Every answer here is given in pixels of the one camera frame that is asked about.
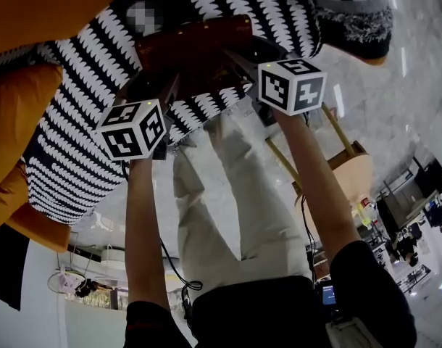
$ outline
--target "floor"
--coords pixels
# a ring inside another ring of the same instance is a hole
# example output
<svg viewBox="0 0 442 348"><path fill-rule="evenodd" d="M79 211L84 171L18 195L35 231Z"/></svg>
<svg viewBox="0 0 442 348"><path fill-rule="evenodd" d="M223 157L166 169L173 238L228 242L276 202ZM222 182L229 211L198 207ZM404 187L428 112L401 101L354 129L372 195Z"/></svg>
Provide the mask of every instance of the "floor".
<svg viewBox="0 0 442 348"><path fill-rule="evenodd" d="M383 66L370 67L328 46L314 59L317 67L328 72L324 101L329 107L338 106L340 124L349 139L359 141L372 156L373 194L384 179L395 178L414 154L421 161L430 158L422 135L442 102L442 0L391 2L395 23L391 51ZM339 91L343 102L337 105ZM273 136L290 158L283 135L275 127L262 127L248 99L230 112L293 212L296 195L292 180L264 144L266 136ZM343 149L322 113L313 112L311 126L327 158ZM226 242L238 254L237 212L228 182L204 132L195 132L193 138L199 146L196 169L206 188L207 206ZM154 164L154 189L160 234L170 254L176 256L178 213L172 192L172 161L169 156ZM124 247L126 189L126 184L119 186L83 218L73 228L72 240L82 245Z"/></svg>

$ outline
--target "leg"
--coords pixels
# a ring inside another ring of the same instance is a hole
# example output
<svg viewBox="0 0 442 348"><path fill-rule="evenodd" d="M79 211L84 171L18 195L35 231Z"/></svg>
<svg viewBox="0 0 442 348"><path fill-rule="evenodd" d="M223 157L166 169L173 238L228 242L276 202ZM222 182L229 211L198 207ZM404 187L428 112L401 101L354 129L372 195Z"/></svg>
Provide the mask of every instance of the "leg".
<svg viewBox="0 0 442 348"><path fill-rule="evenodd" d="M174 190L180 218L178 247L184 277L204 285L201 291L189 291L194 301L212 289L229 284L226 280L236 274L238 261L203 203L204 186L186 149L181 148L175 158Z"/></svg>
<svg viewBox="0 0 442 348"><path fill-rule="evenodd" d="M240 128L228 116L220 115L206 130L237 203L244 281L310 277L298 226L267 180Z"/></svg>

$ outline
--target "blue screen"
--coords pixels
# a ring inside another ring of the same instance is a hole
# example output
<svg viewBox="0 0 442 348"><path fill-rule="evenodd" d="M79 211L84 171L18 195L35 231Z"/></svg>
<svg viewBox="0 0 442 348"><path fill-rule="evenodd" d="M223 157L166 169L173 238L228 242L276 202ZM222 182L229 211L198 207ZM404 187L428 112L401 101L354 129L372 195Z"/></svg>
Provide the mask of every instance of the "blue screen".
<svg viewBox="0 0 442 348"><path fill-rule="evenodd" d="M322 287L322 303L324 305L334 305L335 304L334 286L323 286Z"/></svg>

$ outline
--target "forearm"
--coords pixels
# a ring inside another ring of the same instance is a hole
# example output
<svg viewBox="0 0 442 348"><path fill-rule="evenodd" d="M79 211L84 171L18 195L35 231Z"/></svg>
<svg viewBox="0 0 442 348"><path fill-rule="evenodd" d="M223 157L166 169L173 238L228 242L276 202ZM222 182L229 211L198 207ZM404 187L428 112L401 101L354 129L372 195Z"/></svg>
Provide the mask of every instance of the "forearm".
<svg viewBox="0 0 442 348"><path fill-rule="evenodd" d="M169 309L151 166L151 159L130 165L125 238L129 302L153 302Z"/></svg>
<svg viewBox="0 0 442 348"><path fill-rule="evenodd" d="M281 127L320 240L328 259L332 261L345 245L360 240L349 201L303 120L290 117Z"/></svg>

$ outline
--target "black sleeve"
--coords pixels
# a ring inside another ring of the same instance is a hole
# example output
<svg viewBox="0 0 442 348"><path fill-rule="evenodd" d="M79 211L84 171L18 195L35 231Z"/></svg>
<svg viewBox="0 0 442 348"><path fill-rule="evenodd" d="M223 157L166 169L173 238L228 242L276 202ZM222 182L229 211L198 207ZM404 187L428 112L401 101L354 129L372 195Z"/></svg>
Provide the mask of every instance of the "black sleeve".
<svg viewBox="0 0 442 348"><path fill-rule="evenodd" d="M348 315L358 317L383 347L414 347L414 317L390 274L363 241L346 245L330 266L335 300Z"/></svg>
<svg viewBox="0 0 442 348"><path fill-rule="evenodd" d="M157 304L134 302L128 305L125 348L191 348L176 326L171 313Z"/></svg>

